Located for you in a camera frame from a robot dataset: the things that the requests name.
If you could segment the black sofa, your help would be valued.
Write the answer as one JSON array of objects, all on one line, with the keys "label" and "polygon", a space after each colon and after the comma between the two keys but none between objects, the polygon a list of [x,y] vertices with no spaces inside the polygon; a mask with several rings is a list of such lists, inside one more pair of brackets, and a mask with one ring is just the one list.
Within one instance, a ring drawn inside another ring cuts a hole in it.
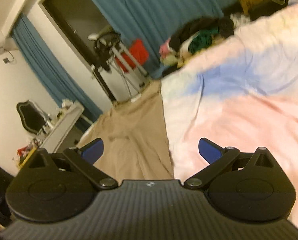
[{"label": "black sofa", "polygon": [[251,10],[249,10],[249,15],[245,15],[242,7],[237,0],[233,4],[222,9],[224,16],[230,16],[235,13],[242,13],[248,16],[251,21],[255,21],[260,17],[270,16],[280,9],[287,6],[289,0],[263,0],[261,3],[255,5]]}]

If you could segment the beige trousers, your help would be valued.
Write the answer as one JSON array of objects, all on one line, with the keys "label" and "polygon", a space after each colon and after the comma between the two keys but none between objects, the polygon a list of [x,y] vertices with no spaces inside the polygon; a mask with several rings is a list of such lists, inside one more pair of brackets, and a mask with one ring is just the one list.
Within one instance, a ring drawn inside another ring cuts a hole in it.
[{"label": "beige trousers", "polygon": [[94,166],[118,183],[174,178],[160,81],[100,115],[77,147],[95,139],[103,141],[104,151]]}]

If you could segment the garment steamer stand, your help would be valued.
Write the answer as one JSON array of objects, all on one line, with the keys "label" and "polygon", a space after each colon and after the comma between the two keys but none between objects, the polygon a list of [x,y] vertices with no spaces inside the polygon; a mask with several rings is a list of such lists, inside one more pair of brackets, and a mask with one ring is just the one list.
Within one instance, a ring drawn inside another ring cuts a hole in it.
[{"label": "garment steamer stand", "polygon": [[[105,79],[105,91],[110,100],[124,101],[139,94],[148,83],[149,73],[141,66],[122,42],[121,34],[111,28],[100,34],[91,34],[96,62],[91,65],[94,75]],[[125,52],[135,63],[132,69],[122,57]]]}]

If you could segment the pile of mixed clothes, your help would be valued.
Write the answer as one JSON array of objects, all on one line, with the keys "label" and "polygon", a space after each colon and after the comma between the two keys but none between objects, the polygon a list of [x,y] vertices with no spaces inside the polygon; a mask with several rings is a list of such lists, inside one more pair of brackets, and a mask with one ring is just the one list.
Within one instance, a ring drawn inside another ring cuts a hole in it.
[{"label": "pile of mixed clothes", "polygon": [[220,44],[234,31],[251,22],[249,16],[234,13],[228,17],[201,17],[187,22],[168,38],[159,48],[162,78],[183,67],[193,56]]}]

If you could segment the dark window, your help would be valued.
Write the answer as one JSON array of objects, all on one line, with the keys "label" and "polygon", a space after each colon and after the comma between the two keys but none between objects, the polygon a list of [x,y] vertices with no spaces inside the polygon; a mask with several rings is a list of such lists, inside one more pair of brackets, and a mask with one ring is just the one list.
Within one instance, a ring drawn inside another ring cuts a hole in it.
[{"label": "dark window", "polygon": [[94,42],[88,36],[112,27],[92,0],[44,0],[43,6],[81,56],[95,63]]}]

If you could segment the white pastel duvet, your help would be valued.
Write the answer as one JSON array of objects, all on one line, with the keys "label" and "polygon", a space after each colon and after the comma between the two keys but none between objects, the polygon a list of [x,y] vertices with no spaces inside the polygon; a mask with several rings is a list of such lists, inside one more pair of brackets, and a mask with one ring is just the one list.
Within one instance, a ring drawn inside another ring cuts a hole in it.
[{"label": "white pastel duvet", "polygon": [[270,150],[296,189],[298,227],[298,4],[244,25],[162,81],[174,177],[207,166],[198,142]]}]

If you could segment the blue curtain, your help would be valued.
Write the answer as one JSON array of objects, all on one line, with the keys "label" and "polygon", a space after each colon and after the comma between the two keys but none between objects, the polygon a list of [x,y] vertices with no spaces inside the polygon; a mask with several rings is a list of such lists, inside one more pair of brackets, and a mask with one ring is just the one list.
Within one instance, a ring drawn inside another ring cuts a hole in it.
[{"label": "blue curtain", "polygon": [[[85,116],[95,121],[111,106],[105,80],[92,74],[89,64],[70,43],[43,6],[34,0],[20,14],[11,36],[24,59],[60,105],[63,99],[79,101]],[[183,24],[201,17],[221,18],[234,0],[92,0],[126,46],[141,39],[149,53],[145,69],[153,77],[160,70],[160,46]]]}]

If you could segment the black ornate mirror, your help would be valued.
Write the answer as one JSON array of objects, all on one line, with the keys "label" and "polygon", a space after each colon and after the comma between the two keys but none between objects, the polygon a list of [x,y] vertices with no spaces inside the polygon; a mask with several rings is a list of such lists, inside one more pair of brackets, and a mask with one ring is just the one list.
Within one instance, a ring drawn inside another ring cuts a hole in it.
[{"label": "black ornate mirror", "polygon": [[17,113],[21,119],[23,128],[34,135],[40,132],[46,134],[46,126],[49,116],[42,111],[34,102],[27,100],[16,105]]}]

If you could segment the white dresser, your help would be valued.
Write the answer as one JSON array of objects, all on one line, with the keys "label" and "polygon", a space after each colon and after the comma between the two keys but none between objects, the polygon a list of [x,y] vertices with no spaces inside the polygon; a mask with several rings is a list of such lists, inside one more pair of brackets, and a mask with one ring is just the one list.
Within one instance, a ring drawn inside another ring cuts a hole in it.
[{"label": "white dresser", "polygon": [[46,134],[29,133],[31,136],[29,144],[17,150],[16,166],[20,169],[38,148],[44,148],[48,153],[55,153],[83,112],[84,107],[80,102],[64,99],[58,113],[55,116],[48,115],[49,120],[44,126]]}]

